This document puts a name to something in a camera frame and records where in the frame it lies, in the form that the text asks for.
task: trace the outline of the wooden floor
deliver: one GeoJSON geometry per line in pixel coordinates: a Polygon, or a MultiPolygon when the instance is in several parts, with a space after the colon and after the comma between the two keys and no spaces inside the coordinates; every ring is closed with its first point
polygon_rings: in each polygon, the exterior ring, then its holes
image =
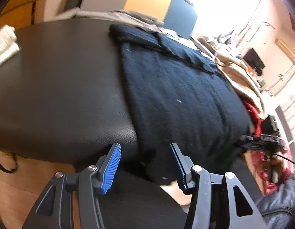
{"type": "MultiPolygon", "coordinates": [[[[21,229],[27,215],[52,176],[62,171],[74,173],[70,164],[50,163],[17,157],[19,169],[14,174],[0,170],[0,218],[7,229],[21,229]]],[[[14,167],[9,154],[0,152],[0,164],[14,167]]],[[[79,227],[78,206],[74,201],[74,224],[79,227]]]]}

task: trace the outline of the blue ribbed rubber pad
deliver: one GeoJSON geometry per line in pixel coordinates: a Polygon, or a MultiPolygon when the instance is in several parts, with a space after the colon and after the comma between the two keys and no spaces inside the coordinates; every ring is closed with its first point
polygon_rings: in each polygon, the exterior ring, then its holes
{"type": "Polygon", "coordinates": [[[172,145],[169,146],[169,151],[171,152],[172,157],[174,159],[173,160],[173,162],[174,162],[173,167],[174,167],[174,172],[175,172],[178,187],[182,191],[185,191],[187,189],[186,183],[185,183],[185,180],[186,180],[185,172],[182,168],[182,165],[181,165],[172,145]]]}
{"type": "Polygon", "coordinates": [[[103,194],[106,194],[107,190],[111,188],[120,159],[121,159],[121,145],[118,144],[104,171],[103,184],[101,186],[101,191],[103,194]]]}

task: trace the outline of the blue panel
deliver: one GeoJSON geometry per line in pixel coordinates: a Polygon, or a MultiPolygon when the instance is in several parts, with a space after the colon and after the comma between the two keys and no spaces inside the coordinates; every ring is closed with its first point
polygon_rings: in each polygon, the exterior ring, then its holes
{"type": "Polygon", "coordinates": [[[183,38],[189,39],[197,20],[194,7],[184,0],[172,0],[164,19],[164,28],[176,31],[183,38]]]}

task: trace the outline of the jacket zipper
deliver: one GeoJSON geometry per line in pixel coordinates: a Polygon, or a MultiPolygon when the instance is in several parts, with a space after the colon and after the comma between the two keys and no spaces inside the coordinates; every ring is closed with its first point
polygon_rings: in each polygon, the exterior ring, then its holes
{"type": "Polygon", "coordinates": [[[289,215],[293,215],[295,213],[295,210],[293,210],[289,207],[281,207],[281,208],[273,209],[273,210],[270,210],[267,212],[263,212],[263,213],[261,213],[261,215],[262,215],[262,217],[264,217],[264,216],[269,216],[274,213],[287,213],[289,215]]]}

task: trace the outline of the silver screw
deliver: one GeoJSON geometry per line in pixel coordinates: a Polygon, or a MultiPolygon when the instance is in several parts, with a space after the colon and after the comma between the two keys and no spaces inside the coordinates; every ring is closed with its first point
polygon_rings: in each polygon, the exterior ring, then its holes
{"type": "Polygon", "coordinates": [[[232,172],[230,172],[230,171],[228,171],[228,172],[226,172],[225,176],[226,176],[227,178],[229,178],[229,179],[233,179],[233,178],[235,177],[235,174],[232,173],[232,172]]]}
{"type": "Polygon", "coordinates": [[[58,171],[55,173],[55,177],[60,178],[64,175],[64,173],[62,173],[61,171],[58,171]]]}
{"type": "Polygon", "coordinates": [[[98,167],[96,167],[95,165],[90,165],[89,167],[88,167],[88,170],[89,171],[95,171],[95,170],[97,170],[98,169],[98,167]]]}
{"type": "Polygon", "coordinates": [[[196,171],[196,172],[201,172],[203,168],[202,168],[201,166],[199,166],[199,165],[194,165],[194,166],[192,167],[192,169],[193,169],[194,171],[196,171]]]}

